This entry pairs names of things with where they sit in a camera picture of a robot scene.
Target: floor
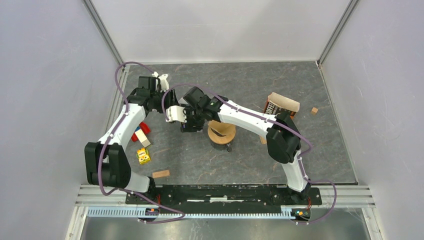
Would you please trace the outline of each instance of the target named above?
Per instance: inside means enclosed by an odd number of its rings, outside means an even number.
[[[354,183],[355,175],[342,140],[325,84],[314,62],[243,62],[152,65],[159,74],[169,74],[170,86],[195,83],[207,86],[239,105],[262,112],[271,92],[300,102],[294,122],[314,149],[303,157],[312,180],[329,179]],[[149,73],[131,66],[125,93],[137,87],[139,76]],[[176,89],[181,98],[188,87]],[[311,109],[318,109],[316,115]],[[207,133],[181,133],[178,123],[165,122],[163,114],[151,112],[144,121],[151,162],[140,165],[136,158],[141,143],[132,142],[126,154],[133,171],[151,176],[170,170],[170,176],[157,178],[157,184],[285,183],[282,166],[274,161],[259,137],[237,127],[232,152],[212,148]],[[303,143],[302,149],[308,146]]]
[[[316,216],[327,209],[313,208]],[[360,208],[335,209],[323,222],[296,226],[285,219],[185,219],[166,224],[142,224],[135,218],[89,217],[82,240],[369,240]]]

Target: cardboard box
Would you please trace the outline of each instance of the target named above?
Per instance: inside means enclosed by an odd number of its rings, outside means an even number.
[[[291,119],[293,119],[299,109],[301,104],[295,100],[292,100],[288,97],[282,96],[278,93],[272,92],[268,99],[266,100],[265,108],[263,113],[278,115],[283,111],[289,112]],[[260,142],[266,144],[267,140],[263,137],[260,137]]]

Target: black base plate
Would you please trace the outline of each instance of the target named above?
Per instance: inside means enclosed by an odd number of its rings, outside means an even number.
[[[230,184],[230,185],[158,185],[156,194],[160,204],[186,214],[262,214],[281,213],[281,205],[308,205],[308,198],[294,202],[285,185]],[[225,197],[241,202],[211,202],[211,198]],[[320,190],[311,187],[308,197],[312,205],[322,205]],[[127,195],[127,205],[148,204],[140,197]],[[171,213],[165,209],[161,213]]]

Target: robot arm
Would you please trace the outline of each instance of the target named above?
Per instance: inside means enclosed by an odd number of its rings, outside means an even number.
[[[104,186],[125,188],[128,190],[146,193],[150,186],[151,179],[147,176],[139,175],[131,171],[125,149],[130,141],[134,130],[152,110],[163,113],[161,99],[167,90],[167,75],[160,77],[140,77],[138,87],[128,96],[129,109],[120,113],[117,121],[110,130],[102,136],[98,142],[89,142],[85,146],[85,164],[88,183],[98,185],[98,163],[100,151],[106,139],[111,139],[106,146],[102,164],[101,177]],[[181,122],[181,132],[197,132],[203,129],[205,120],[215,120],[222,123],[234,124],[247,129],[267,139],[269,155],[280,162],[287,176],[287,186],[294,193],[305,196],[310,188],[310,184],[302,175],[299,161],[300,139],[278,126],[266,120],[276,121],[284,124],[296,132],[299,132],[291,120],[288,113],[282,112],[279,115],[265,114],[237,105],[225,97],[221,97],[236,109],[224,104],[216,97],[209,98],[199,88],[193,87],[183,97],[185,102],[178,103],[174,90],[169,91],[165,96],[164,107],[168,116],[167,122]],[[250,114],[259,115],[259,119]],[[122,115],[126,115],[124,120],[118,124]],[[112,129],[118,125],[111,136]]]

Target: red toy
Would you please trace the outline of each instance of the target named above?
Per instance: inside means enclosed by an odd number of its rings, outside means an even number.
[[[143,133],[145,134],[145,135],[147,135],[148,133],[150,133],[150,128],[149,128],[149,126],[147,126],[147,124],[145,124],[144,122],[141,122],[140,123],[140,125],[139,125],[139,127],[140,127],[140,129],[143,131]],[[133,133],[132,134],[132,136],[131,136],[131,140],[133,141],[133,142],[136,142],[136,141],[138,141],[139,139],[138,139],[138,137],[136,136],[136,134],[135,133]]]

